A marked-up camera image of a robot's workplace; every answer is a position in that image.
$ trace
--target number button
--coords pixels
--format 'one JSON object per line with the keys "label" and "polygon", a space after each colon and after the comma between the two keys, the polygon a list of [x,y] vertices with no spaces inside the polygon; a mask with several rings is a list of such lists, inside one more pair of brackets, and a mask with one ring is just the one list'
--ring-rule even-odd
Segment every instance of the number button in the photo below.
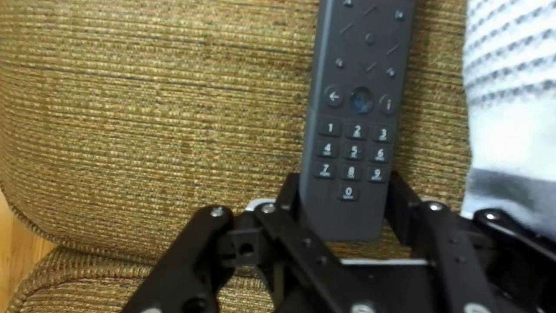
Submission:
{"label": "number button", "polygon": [[380,143],[389,143],[390,141],[390,131],[385,126],[377,126],[373,131],[373,140]]}
{"label": "number button", "polygon": [[345,185],[340,188],[340,201],[356,202],[359,199],[359,188]]}
{"label": "number button", "polygon": [[389,161],[387,148],[377,147],[371,150],[370,159],[378,164],[385,164]]}
{"label": "number button", "polygon": [[385,181],[385,169],[384,168],[370,168],[368,181],[370,183],[384,183]]}
{"label": "number button", "polygon": [[319,180],[333,180],[335,168],[328,162],[316,162],[314,176]]}
{"label": "number button", "polygon": [[354,124],[349,128],[347,138],[363,141],[366,140],[366,128],[361,124]]}
{"label": "number button", "polygon": [[335,159],[337,157],[337,145],[331,141],[319,143],[317,155],[324,157],[324,159]]}
{"label": "number button", "polygon": [[361,161],[363,159],[363,148],[359,145],[349,145],[347,150],[345,150],[345,159]]}
{"label": "number button", "polygon": [[345,181],[359,181],[361,180],[361,169],[357,166],[345,166],[342,169],[342,176]]}
{"label": "number button", "polygon": [[317,129],[321,136],[330,136],[330,138],[340,136],[340,124],[335,121],[321,121]]}

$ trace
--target screw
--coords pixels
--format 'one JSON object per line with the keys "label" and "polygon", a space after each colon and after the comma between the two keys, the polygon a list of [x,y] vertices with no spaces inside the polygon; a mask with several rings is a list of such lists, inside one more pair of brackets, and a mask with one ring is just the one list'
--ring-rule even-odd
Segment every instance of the screw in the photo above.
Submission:
{"label": "screw", "polygon": [[465,265],[465,263],[467,263],[467,260],[465,260],[465,258],[462,258],[462,256],[458,256],[458,258],[455,258],[455,263],[456,263],[456,265]]}
{"label": "screw", "polygon": [[496,221],[496,220],[500,220],[500,216],[495,214],[495,213],[488,213],[488,214],[486,214],[486,220],[488,220],[488,221]]}
{"label": "screw", "polygon": [[224,216],[224,209],[222,208],[215,208],[215,209],[210,211],[210,216],[217,220],[217,218]]}
{"label": "screw", "polygon": [[274,211],[276,211],[276,208],[272,204],[262,206],[262,213],[264,214],[272,214]]}
{"label": "screw", "polygon": [[321,258],[316,260],[316,263],[317,263],[319,267],[326,267],[326,265],[328,265],[328,258],[321,256]]}
{"label": "screw", "polygon": [[159,310],[159,308],[156,308],[156,307],[152,307],[152,308],[145,308],[145,310],[142,310],[140,313],[161,313],[161,310]]}
{"label": "screw", "polygon": [[489,313],[489,310],[479,303],[467,303],[463,313]]}
{"label": "screw", "polygon": [[312,241],[307,237],[307,239],[300,241],[300,244],[302,244],[304,248],[311,248]]}
{"label": "screw", "polygon": [[441,209],[443,209],[443,206],[441,206],[441,204],[437,204],[437,202],[430,202],[430,204],[429,204],[429,209],[430,209],[430,211],[434,211],[434,213],[437,213],[437,211],[441,211]]}
{"label": "screw", "polygon": [[370,305],[356,303],[350,307],[350,313],[375,313],[375,310]]}

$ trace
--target hole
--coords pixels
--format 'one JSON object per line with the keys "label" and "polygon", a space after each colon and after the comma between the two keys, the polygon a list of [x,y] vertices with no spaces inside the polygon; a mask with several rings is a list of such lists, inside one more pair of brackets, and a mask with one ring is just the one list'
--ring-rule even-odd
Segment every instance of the hole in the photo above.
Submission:
{"label": "hole", "polygon": [[182,313],[201,313],[206,308],[206,301],[201,298],[192,298],[180,308]]}
{"label": "hole", "polygon": [[312,241],[307,237],[304,241],[300,241],[302,248],[311,248]]}
{"label": "hole", "polygon": [[253,249],[251,244],[243,244],[243,246],[239,248],[239,256],[241,256],[241,258],[250,258],[253,253],[255,253],[255,249]]}
{"label": "hole", "polygon": [[316,260],[316,263],[317,263],[319,267],[326,267],[326,265],[328,265],[328,258],[321,256],[321,258]]}

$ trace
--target white cloth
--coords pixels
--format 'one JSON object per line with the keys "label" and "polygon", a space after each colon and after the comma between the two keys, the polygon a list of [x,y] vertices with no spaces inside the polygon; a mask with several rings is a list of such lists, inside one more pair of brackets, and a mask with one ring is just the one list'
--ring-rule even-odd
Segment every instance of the white cloth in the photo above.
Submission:
{"label": "white cloth", "polygon": [[462,216],[503,209],[556,241],[556,0],[467,0],[472,162]]}

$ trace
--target tan woven fabric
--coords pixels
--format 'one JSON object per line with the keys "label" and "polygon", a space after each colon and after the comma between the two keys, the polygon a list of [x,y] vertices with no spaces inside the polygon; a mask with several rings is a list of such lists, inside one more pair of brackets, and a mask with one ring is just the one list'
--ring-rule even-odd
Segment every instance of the tan woven fabric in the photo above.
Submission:
{"label": "tan woven fabric", "polygon": [[[119,312],[149,268],[99,256],[53,251],[19,288],[8,313]],[[220,291],[222,312],[271,312],[253,272],[238,272]]]}
{"label": "tan woven fabric", "polygon": [[[422,0],[397,171],[456,208],[462,0]],[[43,237],[154,260],[298,171],[316,0],[1,0],[0,187]]]}

